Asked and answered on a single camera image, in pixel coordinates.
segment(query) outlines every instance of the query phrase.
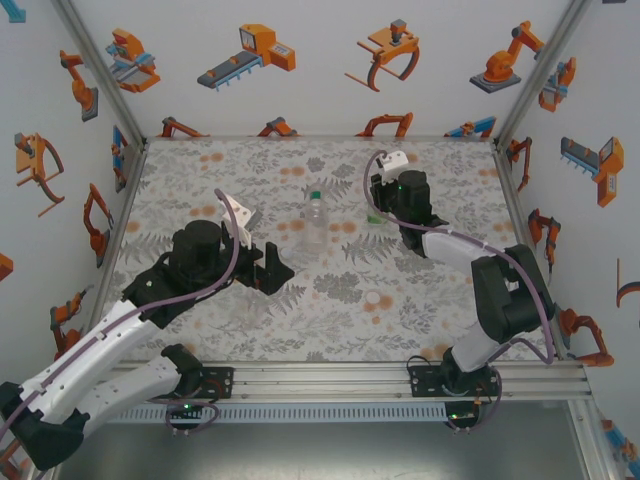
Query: purple cable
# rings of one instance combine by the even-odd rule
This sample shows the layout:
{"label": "purple cable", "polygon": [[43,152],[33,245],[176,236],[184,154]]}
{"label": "purple cable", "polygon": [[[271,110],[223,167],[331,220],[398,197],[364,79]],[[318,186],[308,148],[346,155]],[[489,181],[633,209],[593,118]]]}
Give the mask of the purple cable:
{"label": "purple cable", "polygon": [[390,221],[392,223],[400,225],[401,227],[411,228],[411,229],[414,229],[414,230],[421,230],[423,232],[443,233],[445,235],[451,235],[453,237],[460,238],[460,239],[462,239],[462,240],[464,240],[464,241],[466,241],[468,243],[471,243],[472,245],[476,245],[478,247],[482,247],[484,250],[486,250],[486,251],[488,251],[490,253],[493,253],[494,255],[497,255],[500,258],[502,258],[502,259],[506,260],[507,262],[509,262],[509,265],[511,265],[515,269],[515,271],[518,272],[518,274],[520,275],[520,277],[524,281],[525,285],[529,289],[529,293],[531,293],[531,297],[533,298],[533,302],[536,305],[536,310],[538,311],[538,315],[540,316],[540,323],[542,325],[542,331],[544,332],[544,340],[545,340],[545,344],[546,344],[546,347],[547,347],[547,354],[545,355],[544,353],[542,353],[533,343],[531,343],[526,338],[512,338],[507,343],[505,343],[488,360],[488,362],[492,362],[493,360],[498,358],[500,355],[502,355],[504,352],[506,352],[509,348],[511,348],[512,345],[514,345],[516,343],[524,343],[527,347],[529,347],[531,349],[531,351],[533,353],[535,353],[538,356],[538,358],[540,358],[540,360],[542,360],[547,365],[551,365],[553,363],[553,356],[554,356],[555,351],[554,351],[554,348],[553,348],[553,339],[551,337],[551,328],[549,327],[549,319],[547,318],[547,314],[544,311],[544,305],[542,305],[542,300],[540,300],[540,297],[538,296],[538,292],[536,292],[536,288],[533,285],[533,282],[531,281],[531,279],[529,278],[529,275],[527,275],[527,272],[525,272],[524,269],[520,266],[520,264],[518,262],[516,262],[513,258],[511,258],[509,255],[507,255],[506,253],[498,250],[497,248],[492,247],[491,245],[485,244],[484,242],[478,240],[477,238],[473,238],[473,237],[471,237],[469,235],[465,235],[464,233],[458,233],[458,232],[454,232],[454,231],[449,232],[449,230],[446,230],[444,228],[424,227],[422,225],[415,225],[413,223],[403,222],[401,220],[398,220],[397,218],[391,217],[391,216],[381,212],[378,209],[378,207],[376,207],[376,205],[375,205],[375,203],[373,201],[373,198],[371,197],[371,193],[369,192],[369,185],[368,185],[369,171],[371,170],[371,165],[373,165],[373,162],[376,160],[378,155],[381,155],[381,154],[386,156],[387,152],[385,150],[378,150],[369,159],[369,162],[367,163],[367,166],[366,166],[365,171],[364,171],[364,178],[362,180],[362,190],[364,192],[364,196],[367,199],[367,202],[369,203],[371,208],[373,208],[373,210],[378,215],[380,215],[382,218],[384,218],[384,219],[386,219],[386,220],[388,220],[388,221]]}
{"label": "purple cable", "polygon": [[205,407],[205,408],[211,408],[213,410],[214,412],[213,417],[211,417],[206,422],[201,423],[195,428],[185,430],[185,432],[188,432],[188,433],[185,433],[185,435],[193,435],[194,433],[201,432],[205,428],[210,427],[213,424],[213,422],[215,422],[218,418],[220,418],[220,409],[218,408],[217,405],[214,405],[213,403],[199,402],[199,401],[191,402],[189,401],[188,398],[182,398],[182,399],[178,398],[175,400],[151,400],[151,403],[159,403],[162,405],[167,405],[167,412],[165,413],[165,416],[164,416],[164,424],[167,426],[167,428],[171,430],[175,430],[175,427],[171,424],[172,410],[168,408],[171,405],[184,405],[185,403],[188,403],[189,405],[194,407]]}
{"label": "purple cable", "polygon": [[[159,307],[165,307],[167,305],[173,305],[174,303],[186,302],[188,300],[193,300],[194,298],[208,295],[209,293],[212,293],[215,290],[217,290],[222,284],[224,284],[227,281],[229,276],[231,276],[231,273],[233,273],[233,269],[236,267],[236,263],[238,261],[238,255],[240,253],[240,241],[238,240],[238,236],[239,236],[238,222],[236,220],[235,214],[233,213],[233,207],[229,203],[229,200],[227,200],[227,197],[225,196],[225,194],[222,193],[217,188],[213,192],[220,199],[220,201],[224,203],[224,206],[227,209],[227,212],[229,212],[229,218],[231,219],[231,235],[233,236],[233,253],[231,254],[231,261],[229,262],[229,266],[227,267],[227,270],[213,285],[210,285],[201,290],[198,290],[197,292],[189,293],[186,295],[180,295],[178,297],[168,298],[166,300],[159,300],[157,302],[151,302],[139,308],[136,308],[135,310],[125,313],[120,318],[118,318],[117,320],[112,322],[110,325],[108,325],[104,330],[101,330],[103,334],[106,335],[111,330],[121,325],[123,322],[129,320],[131,317],[147,312],[149,310],[159,308]],[[45,388],[48,385],[50,385],[64,370],[67,369],[67,367],[69,367],[69,365],[74,363],[79,357],[82,356],[84,352],[86,352],[89,348],[91,348],[91,346],[97,341],[98,341],[97,337],[92,337],[87,341],[87,343],[83,344],[82,347],[78,348],[78,350],[70,354],[68,356],[69,358],[67,358],[62,363],[62,365],[60,365],[47,378],[44,379],[44,381],[42,382],[42,387]],[[11,427],[11,425],[13,424],[15,419],[18,417],[18,415],[20,415],[20,413],[22,413],[22,411],[25,408],[27,408],[31,404],[31,402],[33,402],[36,399],[38,395],[39,395],[38,391],[32,392],[20,405],[18,405],[18,407],[13,411],[13,413],[9,415],[9,418],[7,418],[7,421],[4,422],[4,424],[2,424],[2,426],[0,427],[0,441],[2,441],[5,434],[9,430],[9,427]]]}
{"label": "purple cable", "polygon": [[498,382],[498,396],[493,401],[492,408],[491,408],[491,411],[489,412],[489,415],[487,415],[486,418],[483,418],[480,423],[476,423],[471,428],[460,428],[460,427],[457,427],[451,421],[450,418],[447,418],[447,423],[449,424],[449,426],[451,428],[453,428],[454,433],[458,433],[460,431],[466,431],[467,433],[475,432],[476,430],[482,428],[483,425],[489,423],[489,420],[491,420],[491,418],[493,418],[493,416],[496,414],[496,411],[498,410],[498,406],[500,406],[500,400],[502,400],[502,376],[500,375],[500,372],[496,368],[493,368],[493,367],[490,367],[490,368],[493,371],[493,373],[495,374],[497,382]]}

